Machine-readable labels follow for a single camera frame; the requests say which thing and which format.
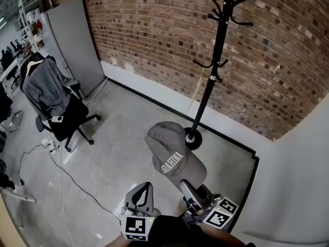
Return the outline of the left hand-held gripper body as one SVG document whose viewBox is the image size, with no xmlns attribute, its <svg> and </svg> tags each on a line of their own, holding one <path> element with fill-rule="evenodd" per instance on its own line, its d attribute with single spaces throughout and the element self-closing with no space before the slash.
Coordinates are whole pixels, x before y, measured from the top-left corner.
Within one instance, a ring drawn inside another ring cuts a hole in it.
<svg viewBox="0 0 329 247">
<path fill-rule="evenodd" d="M 148 241 L 155 217 L 128 207 L 121 209 L 121 234 L 131 241 Z"/>
</svg>

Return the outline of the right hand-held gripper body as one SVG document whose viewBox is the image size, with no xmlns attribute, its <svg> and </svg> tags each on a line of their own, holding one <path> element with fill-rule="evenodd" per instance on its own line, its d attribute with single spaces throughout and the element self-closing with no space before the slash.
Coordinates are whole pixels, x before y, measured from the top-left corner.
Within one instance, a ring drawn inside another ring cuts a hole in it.
<svg viewBox="0 0 329 247">
<path fill-rule="evenodd" d="M 215 200 L 205 208 L 191 206 L 183 214 L 182 219 L 191 228 L 197 223 L 204 223 L 214 228 L 223 229 L 235 216 L 238 205 L 228 197 Z"/>
</svg>

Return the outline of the grey baseball cap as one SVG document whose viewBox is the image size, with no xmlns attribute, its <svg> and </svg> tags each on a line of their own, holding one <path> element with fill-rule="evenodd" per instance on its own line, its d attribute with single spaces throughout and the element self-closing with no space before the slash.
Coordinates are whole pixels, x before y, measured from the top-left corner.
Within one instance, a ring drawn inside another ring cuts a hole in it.
<svg viewBox="0 0 329 247">
<path fill-rule="evenodd" d="M 177 189 L 187 181 L 198 189 L 207 177 L 201 160 L 186 146 L 184 128 L 172 121 L 153 125 L 145 136 L 157 172 L 164 175 Z"/>
</svg>

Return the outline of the black coat stand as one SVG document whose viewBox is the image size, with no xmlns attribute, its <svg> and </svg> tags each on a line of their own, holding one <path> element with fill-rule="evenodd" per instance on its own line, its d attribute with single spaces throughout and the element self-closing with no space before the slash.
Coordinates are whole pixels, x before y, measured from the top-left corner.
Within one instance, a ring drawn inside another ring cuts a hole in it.
<svg viewBox="0 0 329 247">
<path fill-rule="evenodd" d="M 210 95 L 212 93 L 215 83 L 217 81 L 222 83 L 223 81 L 218 74 L 218 69 L 223 67 L 228 62 L 227 59 L 221 62 L 221 57 L 224 48 L 224 42 L 226 38 L 229 20 L 232 20 L 232 22 L 234 22 L 237 25 L 250 26 L 250 27 L 253 26 L 252 22 L 237 22 L 233 18 L 234 8 L 237 5 L 249 0 L 224 0 L 222 7 L 218 4 L 216 0 L 211 0 L 211 1 L 215 4 L 215 8 L 212 9 L 213 13 L 209 13 L 207 17 L 218 22 L 218 27 L 216 32 L 211 63 L 209 65 L 203 65 L 198 61 L 193 60 L 193 63 L 197 64 L 203 69 L 210 68 L 211 73 L 208 77 L 205 91 L 201 99 L 199 108 L 197 110 L 193 125 L 192 127 L 185 128 L 185 133 L 186 133 L 185 142 L 190 150 L 196 150 L 202 144 L 203 138 L 201 133 L 198 131 L 197 127 L 199 126 L 200 120 L 205 111 L 207 103 L 210 99 Z"/>
</svg>

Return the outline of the person's left forearm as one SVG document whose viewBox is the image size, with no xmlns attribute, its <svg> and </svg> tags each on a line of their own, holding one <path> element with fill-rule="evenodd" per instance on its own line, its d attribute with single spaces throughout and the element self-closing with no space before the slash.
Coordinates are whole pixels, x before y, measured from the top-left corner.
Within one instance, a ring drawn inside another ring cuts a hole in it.
<svg viewBox="0 0 329 247">
<path fill-rule="evenodd" d="M 107 244 L 105 247 L 128 247 L 131 240 L 125 239 L 123 235 L 119 235 L 115 240 Z"/>
</svg>

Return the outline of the person's right forearm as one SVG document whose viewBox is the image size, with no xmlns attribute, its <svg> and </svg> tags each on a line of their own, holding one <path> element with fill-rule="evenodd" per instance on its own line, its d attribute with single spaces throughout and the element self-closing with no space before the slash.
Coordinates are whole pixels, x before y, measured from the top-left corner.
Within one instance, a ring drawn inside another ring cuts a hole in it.
<svg viewBox="0 0 329 247">
<path fill-rule="evenodd" d="M 217 242 L 222 243 L 225 247 L 245 247 L 246 244 L 236 238 L 235 236 L 231 235 L 225 230 L 218 229 L 212 226 L 209 226 L 204 223 L 197 224 L 203 233 L 208 237 L 216 240 Z"/>
</svg>

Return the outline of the white metal storage shelf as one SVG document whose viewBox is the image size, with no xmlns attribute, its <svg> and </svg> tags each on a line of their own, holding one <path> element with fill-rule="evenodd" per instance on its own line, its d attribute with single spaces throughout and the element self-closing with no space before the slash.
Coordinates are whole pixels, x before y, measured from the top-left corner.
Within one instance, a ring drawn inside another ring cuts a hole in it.
<svg viewBox="0 0 329 247">
<path fill-rule="evenodd" d="M 41 15 L 39 9 L 38 0 L 33 0 L 29 3 L 25 0 L 19 0 L 18 22 L 21 26 L 24 45 L 29 46 L 33 53 L 39 52 L 43 57 L 46 57 L 49 55 L 49 52 L 37 25 L 38 17 Z"/>
</svg>

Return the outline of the person's black trousers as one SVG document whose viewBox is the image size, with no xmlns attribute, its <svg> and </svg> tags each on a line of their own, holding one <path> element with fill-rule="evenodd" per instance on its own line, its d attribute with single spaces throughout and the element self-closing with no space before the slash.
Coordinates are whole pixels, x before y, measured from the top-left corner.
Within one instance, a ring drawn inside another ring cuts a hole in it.
<svg viewBox="0 0 329 247">
<path fill-rule="evenodd" d="M 139 247 L 202 247 L 207 237 L 198 226 L 188 228 L 181 217 L 158 216 L 149 240 Z"/>
</svg>

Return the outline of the white power strip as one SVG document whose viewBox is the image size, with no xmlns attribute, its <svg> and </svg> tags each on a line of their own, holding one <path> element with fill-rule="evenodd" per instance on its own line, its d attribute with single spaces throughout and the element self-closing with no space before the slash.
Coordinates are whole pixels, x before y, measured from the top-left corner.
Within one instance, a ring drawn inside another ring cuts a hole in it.
<svg viewBox="0 0 329 247">
<path fill-rule="evenodd" d="M 45 138 L 41 141 L 41 144 L 43 147 L 45 147 L 44 151 L 48 151 L 51 154 L 56 153 L 57 147 L 53 139 Z"/>
</svg>

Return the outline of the black office chair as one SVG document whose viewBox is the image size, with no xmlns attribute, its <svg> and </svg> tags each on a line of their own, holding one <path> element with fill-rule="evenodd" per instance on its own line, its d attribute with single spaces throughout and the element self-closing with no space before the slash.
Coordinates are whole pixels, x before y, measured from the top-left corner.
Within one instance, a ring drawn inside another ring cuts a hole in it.
<svg viewBox="0 0 329 247">
<path fill-rule="evenodd" d="M 27 65 L 31 61 L 39 61 L 46 59 L 43 57 L 39 52 L 33 53 L 30 57 L 28 57 L 24 64 L 21 67 L 21 75 L 22 75 L 22 82 L 20 85 L 20 89 L 22 90 L 23 82 L 26 77 L 26 69 Z M 37 65 L 33 66 L 29 72 L 32 72 L 35 70 Z M 79 132 L 82 137 L 90 144 L 93 145 L 94 141 L 90 138 L 88 138 L 84 132 L 81 129 L 81 125 L 96 119 L 98 121 L 101 120 L 101 116 L 98 114 L 94 114 L 91 116 L 88 116 L 89 109 L 86 104 L 83 103 L 83 98 L 80 95 L 80 83 L 78 85 L 73 85 L 68 88 L 68 91 L 70 92 L 71 98 L 70 102 L 68 104 L 68 107 L 66 108 L 65 112 L 60 115 L 63 116 L 63 122 L 62 123 L 52 123 L 48 120 L 51 118 L 48 118 L 46 121 L 42 121 L 41 117 L 37 115 L 35 119 L 35 124 L 39 132 L 42 132 L 44 130 L 47 130 L 54 134 L 57 141 L 62 142 L 66 140 L 65 143 L 65 149 L 67 152 L 70 152 L 71 149 L 69 148 L 70 140 L 75 132 Z"/>
</svg>

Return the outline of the thin wooden stick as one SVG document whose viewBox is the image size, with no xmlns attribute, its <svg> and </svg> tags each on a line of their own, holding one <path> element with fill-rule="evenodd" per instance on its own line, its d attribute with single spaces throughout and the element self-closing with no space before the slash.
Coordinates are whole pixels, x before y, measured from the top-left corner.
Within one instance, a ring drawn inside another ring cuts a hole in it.
<svg viewBox="0 0 329 247">
<path fill-rule="evenodd" d="M 188 109 L 187 109 L 187 112 L 190 110 L 190 108 L 191 108 L 191 106 L 192 106 L 192 104 L 193 104 L 193 102 L 194 102 L 194 100 L 195 100 L 196 94 L 198 93 L 199 88 L 200 88 L 200 86 L 201 86 L 201 84 L 202 84 L 202 81 L 203 81 L 204 75 L 205 75 L 205 69 L 203 68 L 202 73 L 201 73 L 201 75 L 200 75 L 200 78 L 199 78 L 199 80 L 198 80 L 197 86 L 196 86 L 196 88 L 195 88 L 195 90 L 194 90 L 194 93 L 193 93 L 193 95 L 192 95 L 192 99 L 191 99 L 191 101 L 190 101 L 190 104 L 189 104 L 189 107 L 188 107 Z"/>
</svg>

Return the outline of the grey metal desk foot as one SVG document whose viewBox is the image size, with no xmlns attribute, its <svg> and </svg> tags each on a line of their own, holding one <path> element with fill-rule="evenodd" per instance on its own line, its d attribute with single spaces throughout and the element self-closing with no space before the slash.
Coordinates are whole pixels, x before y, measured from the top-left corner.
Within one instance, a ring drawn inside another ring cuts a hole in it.
<svg viewBox="0 0 329 247">
<path fill-rule="evenodd" d="M 0 193 L 4 193 L 5 195 L 8 195 L 10 197 L 22 200 L 22 201 L 26 201 L 26 202 L 30 202 L 30 203 L 35 203 L 36 199 L 32 198 L 32 197 L 28 197 L 28 196 L 24 196 L 24 195 L 20 195 L 17 192 L 14 192 L 13 190 L 9 189 L 9 188 L 1 188 L 0 189 Z"/>
</svg>

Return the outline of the grey jacket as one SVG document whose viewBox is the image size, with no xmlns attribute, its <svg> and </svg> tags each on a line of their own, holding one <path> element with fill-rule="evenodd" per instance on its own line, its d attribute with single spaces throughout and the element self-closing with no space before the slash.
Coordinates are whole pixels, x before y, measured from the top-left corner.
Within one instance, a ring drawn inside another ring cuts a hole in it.
<svg viewBox="0 0 329 247">
<path fill-rule="evenodd" d="M 46 58 L 25 77 L 22 90 L 42 121 L 62 115 L 70 102 L 68 88 L 79 82 L 64 76 L 55 61 Z"/>
</svg>

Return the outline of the black chair chrome base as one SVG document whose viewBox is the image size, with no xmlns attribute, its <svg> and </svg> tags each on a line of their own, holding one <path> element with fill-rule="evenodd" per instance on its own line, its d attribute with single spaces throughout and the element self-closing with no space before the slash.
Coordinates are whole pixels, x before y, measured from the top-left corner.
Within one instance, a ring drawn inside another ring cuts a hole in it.
<svg viewBox="0 0 329 247">
<path fill-rule="evenodd" d="M 0 126 L 8 132 L 14 132 L 19 129 L 23 110 L 14 112 L 12 110 L 13 100 L 7 95 L 3 85 L 0 83 Z"/>
</svg>

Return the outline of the grey metal cabinet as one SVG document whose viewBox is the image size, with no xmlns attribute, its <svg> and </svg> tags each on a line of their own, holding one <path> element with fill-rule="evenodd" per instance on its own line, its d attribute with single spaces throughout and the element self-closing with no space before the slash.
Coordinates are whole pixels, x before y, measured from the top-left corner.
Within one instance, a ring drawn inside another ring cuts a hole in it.
<svg viewBox="0 0 329 247">
<path fill-rule="evenodd" d="M 84 97 L 105 79 L 83 0 L 68 0 L 38 16 L 46 50 L 62 74 L 79 81 Z"/>
</svg>

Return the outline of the wooden clothes hanger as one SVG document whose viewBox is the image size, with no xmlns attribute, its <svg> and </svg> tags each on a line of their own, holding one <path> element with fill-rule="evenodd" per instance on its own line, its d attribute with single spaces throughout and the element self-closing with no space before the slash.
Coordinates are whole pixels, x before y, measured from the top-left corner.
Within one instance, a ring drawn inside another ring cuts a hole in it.
<svg viewBox="0 0 329 247">
<path fill-rule="evenodd" d="M 28 76 L 29 71 L 30 71 L 30 69 L 31 69 L 33 66 L 35 66 L 35 65 L 39 65 L 39 64 L 42 63 L 42 62 L 43 62 L 43 60 L 39 60 L 39 61 L 31 61 L 31 62 L 29 62 L 28 65 L 27 65 L 27 69 L 26 69 L 26 76 Z"/>
</svg>

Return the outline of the white desk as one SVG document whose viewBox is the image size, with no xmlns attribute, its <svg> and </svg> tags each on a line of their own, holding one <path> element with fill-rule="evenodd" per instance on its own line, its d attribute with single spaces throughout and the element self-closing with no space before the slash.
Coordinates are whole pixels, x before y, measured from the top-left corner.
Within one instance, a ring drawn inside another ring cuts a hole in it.
<svg viewBox="0 0 329 247">
<path fill-rule="evenodd" d="M 18 87 L 22 80 L 21 67 L 25 62 L 25 58 L 16 57 L 9 67 L 1 74 L 0 82 L 4 88 L 13 91 Z"/>
</svg>

